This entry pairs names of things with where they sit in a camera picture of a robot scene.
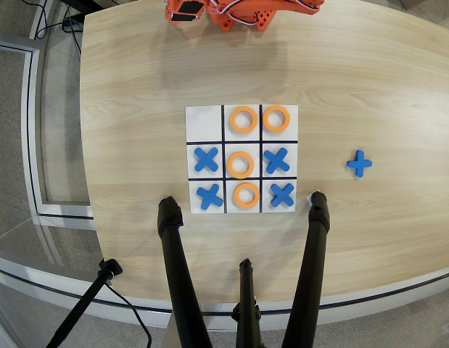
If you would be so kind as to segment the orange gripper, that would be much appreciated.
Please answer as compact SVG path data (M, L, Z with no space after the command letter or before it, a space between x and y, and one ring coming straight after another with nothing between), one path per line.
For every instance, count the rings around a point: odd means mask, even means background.
M199 20L207 4L203 0L168 0L166 3L165 18L171 23Z

